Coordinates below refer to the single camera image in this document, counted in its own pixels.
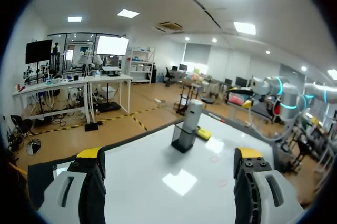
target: shelving unit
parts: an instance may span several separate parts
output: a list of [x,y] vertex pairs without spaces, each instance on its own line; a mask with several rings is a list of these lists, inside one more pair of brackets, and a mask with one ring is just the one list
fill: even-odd
[[[155,49],[150,48],[148,51],[139,50],[139,49],[131,49],[128,53],[128,58],[125,63],[125,74],[132,77],[132,83],[149,83],[151,84],[152,78],[152,68],[154,62],[154,54]],[[138,58],[141,61],[132,61],[132,59]],[[149,66],[149,71],[143,70],[134,70],[133,66],[138,66],[140,64],[144,64],[145,66]]]

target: monitor stand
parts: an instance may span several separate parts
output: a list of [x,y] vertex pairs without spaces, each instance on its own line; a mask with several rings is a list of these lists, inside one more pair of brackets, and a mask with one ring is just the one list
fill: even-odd
[[121,106],[117,104],[116,102],[109,102],[109,84],[106,84],[106,103],[99,104],[97,106],[97,109],[100,112],[110,112],[110,111],[116,111],[119,110]]

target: floor marking tape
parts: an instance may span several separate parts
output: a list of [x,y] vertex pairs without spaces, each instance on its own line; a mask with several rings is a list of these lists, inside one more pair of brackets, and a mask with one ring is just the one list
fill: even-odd
[[[132,117],[144,130],[148,131],[146,126],[140,122],[138,119],[136,119],[133,115],[135,114],[140,114],[140,113],[144,113],[144,112],[149,112],[149,111],[153,111],[153,110],[157,110],[160,109],[164,106],[158,106],[155,108],[151,108],[151,109],[146,109],[143,111],[139,111],[139,112],[134,112],[131,114],[126,114],[126,115],[121,115],[121,116],[117,116],[117,117],[113,117],[113,118],[109,118],[109,119],[103,119],[103,120],[99,120],[98,122],[106,122],[106,121],[113,121],[113,120],[117,120],[117,119],[121,119],[124,117]],[[68,130],[68,129],[72,129],[72,128],[79,128],[80,126],[85,126],[85,124],[78,124],[78,125],[72,125],[72,126],[65,126],[63,128],[57,128],[57,129],[51,129],[51,130],[47,130],[47,131],[43,131],[43,132],[39,132],[39,133],[33,133],[31,132],[29,136],[36,136],[36,135],[40,135],[40,134],[44,134],[44,133],[51,133],[51,132],[56,132],[56,131],[62,131],[62,130]]]

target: square ceiling light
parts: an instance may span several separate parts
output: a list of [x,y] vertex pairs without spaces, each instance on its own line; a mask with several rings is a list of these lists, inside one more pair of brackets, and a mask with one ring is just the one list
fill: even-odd
[[138,12],[129,11],[127,9],[123,9],[121,12],[119,12],[117,14],[117,16],[128,17],[128,18],[133,18],[133,17],[135,17],[137,15],[139,15]]
[[68,17],[68,22],[81,22],[82,17]]
[[234,22],[234,26],[236,30],[240,33],[248,33],[252,35],[256,34],[256,28],[255,28],[255,25],[253,24]]
[[337,80],[337,70],[328,70],[328,74],[332,77],[332,79]]

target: storage box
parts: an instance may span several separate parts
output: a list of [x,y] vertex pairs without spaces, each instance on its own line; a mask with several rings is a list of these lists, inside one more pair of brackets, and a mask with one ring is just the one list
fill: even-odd
[[144,65],[140,64],[137,66],[137,71],[143,71]]
[[143,71],[150,71],[151,66],[144,66]]
[[[109,99],[113,99],[115,96],[116,90],[109,86]],[[106,87],[102,87],[102,92],[100,93],[105,99],[107,99]]]

